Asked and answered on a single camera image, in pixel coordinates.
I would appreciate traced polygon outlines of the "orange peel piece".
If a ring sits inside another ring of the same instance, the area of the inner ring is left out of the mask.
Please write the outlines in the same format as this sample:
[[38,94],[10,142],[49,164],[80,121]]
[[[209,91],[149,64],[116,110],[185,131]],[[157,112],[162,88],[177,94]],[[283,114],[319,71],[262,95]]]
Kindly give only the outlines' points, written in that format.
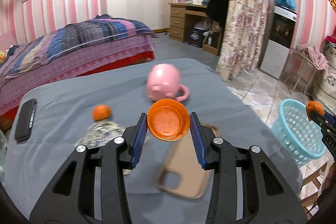
[[311,121],[311,113],[312,112],[316,112],[320,116],[325,115],[323,105],[320,102],[310,100],[306,104],[306,114],[307,114],[307,118],[308,118],[309,121]]

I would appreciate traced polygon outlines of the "orange plastic bowl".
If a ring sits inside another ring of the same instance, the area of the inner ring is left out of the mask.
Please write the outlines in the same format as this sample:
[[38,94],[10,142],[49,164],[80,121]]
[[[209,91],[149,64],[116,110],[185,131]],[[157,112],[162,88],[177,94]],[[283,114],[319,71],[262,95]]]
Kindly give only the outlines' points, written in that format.
[[183,104],[173,99],[155,102],[147,113],[150,133],[161,141],[176,141],[190,128],[190,116]]

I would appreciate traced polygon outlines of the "tan phone case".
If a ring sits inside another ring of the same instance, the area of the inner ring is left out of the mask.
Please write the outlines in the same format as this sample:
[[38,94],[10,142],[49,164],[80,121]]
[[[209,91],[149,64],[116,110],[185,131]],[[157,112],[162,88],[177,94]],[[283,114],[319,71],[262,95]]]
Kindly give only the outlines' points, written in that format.
[[211,171],[198,163],[191,133],[174,142],[155,178],[160,190],[187,199],[204,195]]

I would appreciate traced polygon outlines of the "teal plastic laundry basket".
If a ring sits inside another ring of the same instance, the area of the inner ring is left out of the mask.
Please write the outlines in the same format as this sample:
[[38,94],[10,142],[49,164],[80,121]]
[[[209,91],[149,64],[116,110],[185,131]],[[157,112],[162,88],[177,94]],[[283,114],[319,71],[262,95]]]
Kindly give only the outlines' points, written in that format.
[[294,99],[284,99],[270,129],[280,144],[294,158],[298,167],[319,159],[326,151],[321,129],[307,118],[306,106]]

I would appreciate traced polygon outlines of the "floral covered furniture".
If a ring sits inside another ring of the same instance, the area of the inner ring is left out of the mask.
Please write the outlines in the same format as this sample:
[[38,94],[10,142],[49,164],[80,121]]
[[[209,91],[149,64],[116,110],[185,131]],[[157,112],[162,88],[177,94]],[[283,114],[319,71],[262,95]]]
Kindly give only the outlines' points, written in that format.
[[335,114],[335,44],[326,42],[323,54],[329,61],[329,72],[317,72],[313,82],[313,99]]

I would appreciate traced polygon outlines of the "patterned small wrapper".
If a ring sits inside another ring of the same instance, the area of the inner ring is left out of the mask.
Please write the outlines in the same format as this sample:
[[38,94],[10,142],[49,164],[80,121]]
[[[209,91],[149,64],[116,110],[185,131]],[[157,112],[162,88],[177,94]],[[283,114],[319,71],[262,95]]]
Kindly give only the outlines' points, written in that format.
[[87,133],[74,146],[85,145],[88,149],[102,147],[114,138],[122,136],[124,131],[124,126],[109,119],[95,121],[88,127]]

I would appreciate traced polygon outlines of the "orange tangerine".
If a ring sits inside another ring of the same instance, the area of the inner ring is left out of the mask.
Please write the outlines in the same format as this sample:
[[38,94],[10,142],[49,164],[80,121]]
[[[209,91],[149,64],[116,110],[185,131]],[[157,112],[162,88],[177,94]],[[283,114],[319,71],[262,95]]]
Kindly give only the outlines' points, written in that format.
[[109,119],[111,115],[112,115],[112,109],[107,105],[102,104],[102,105],[96,106],[92,110],[92,119],[94,121]]

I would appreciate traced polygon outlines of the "metal folding rack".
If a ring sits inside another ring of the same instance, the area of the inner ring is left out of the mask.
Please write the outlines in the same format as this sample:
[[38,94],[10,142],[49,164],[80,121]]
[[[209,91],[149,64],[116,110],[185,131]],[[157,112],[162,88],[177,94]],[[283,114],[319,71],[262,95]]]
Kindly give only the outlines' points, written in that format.
[[296,72],[290,71],[286,77],[284,83],[287,83],[290,79],[294,81],[294,85],[290,90],[290,93],[294,92],[297,88],[304,95],[311,96],[310,88],[314,80],[317,69],[310,58],[298,51],[296,48],[291,48],[290,57],[299,61],[299,68]]

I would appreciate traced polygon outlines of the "pink clothes on rack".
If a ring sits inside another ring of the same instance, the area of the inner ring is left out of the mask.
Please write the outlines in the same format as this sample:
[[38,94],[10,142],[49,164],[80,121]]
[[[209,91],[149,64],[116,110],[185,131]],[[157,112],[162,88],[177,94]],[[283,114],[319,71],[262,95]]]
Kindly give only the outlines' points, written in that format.
[[307,44],[298,45],[296,50],[308,58],[313,64],[314,68],[318,71],[323,71],[322,76],[327,79],[329,75],[329,61],[326,59],[323,53],[315,46]]

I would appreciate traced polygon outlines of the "red clothes pile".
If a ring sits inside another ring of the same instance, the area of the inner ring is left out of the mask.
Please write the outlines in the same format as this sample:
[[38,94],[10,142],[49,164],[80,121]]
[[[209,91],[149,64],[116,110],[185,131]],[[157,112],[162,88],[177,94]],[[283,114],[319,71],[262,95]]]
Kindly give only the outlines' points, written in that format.
[[336,44],[336,35],[332,34],[331,36],[327,36],[325,38],[325,41]]

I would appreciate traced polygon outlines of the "bed with plaid quilt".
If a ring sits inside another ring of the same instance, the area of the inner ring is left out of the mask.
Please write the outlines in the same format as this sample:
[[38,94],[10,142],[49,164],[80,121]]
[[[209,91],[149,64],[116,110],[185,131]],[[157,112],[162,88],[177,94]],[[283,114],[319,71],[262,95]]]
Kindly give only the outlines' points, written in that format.
[[38,86],[153,60],[154,38],[143,22],[103,14],[12,46],[1,62],[1,116],[14,118],[24,94]]

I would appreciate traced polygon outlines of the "black box under desk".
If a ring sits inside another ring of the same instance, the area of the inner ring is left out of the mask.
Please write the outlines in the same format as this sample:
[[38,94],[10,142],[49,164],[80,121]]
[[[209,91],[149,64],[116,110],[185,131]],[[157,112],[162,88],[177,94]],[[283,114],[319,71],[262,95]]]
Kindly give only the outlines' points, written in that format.
[[206,33],[207,31],[204,29],[192,28],[187,36],[187,43],[202,48]]

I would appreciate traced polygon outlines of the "black smartphone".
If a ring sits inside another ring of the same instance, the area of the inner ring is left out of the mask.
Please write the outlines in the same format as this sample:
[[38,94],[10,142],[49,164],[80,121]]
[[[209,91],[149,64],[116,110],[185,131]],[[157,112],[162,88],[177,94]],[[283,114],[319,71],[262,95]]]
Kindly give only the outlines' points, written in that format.
[[17,142],[23,142],[30,138],[36,109],[36,99],[28,100],[22,105],[14,135]]

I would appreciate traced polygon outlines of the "wooden desk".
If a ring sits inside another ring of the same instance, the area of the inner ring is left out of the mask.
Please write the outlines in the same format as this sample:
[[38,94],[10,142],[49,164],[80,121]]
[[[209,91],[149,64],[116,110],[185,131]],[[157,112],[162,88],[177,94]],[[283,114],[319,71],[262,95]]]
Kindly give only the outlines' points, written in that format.
[[170,3],[169,38],[187,43],[187,36],[192,28],[207,31],[201,49],[219,56],[223,41],[223,28],[206,15],[206,6]]

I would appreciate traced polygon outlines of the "floral curtain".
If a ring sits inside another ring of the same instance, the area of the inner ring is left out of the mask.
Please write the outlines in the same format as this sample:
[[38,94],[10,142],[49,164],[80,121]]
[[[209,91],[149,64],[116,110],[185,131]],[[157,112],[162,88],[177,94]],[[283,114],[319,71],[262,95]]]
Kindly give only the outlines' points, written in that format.
[[256,68],[264,40],[268,2],[229,0],[216,74],[224,81]]

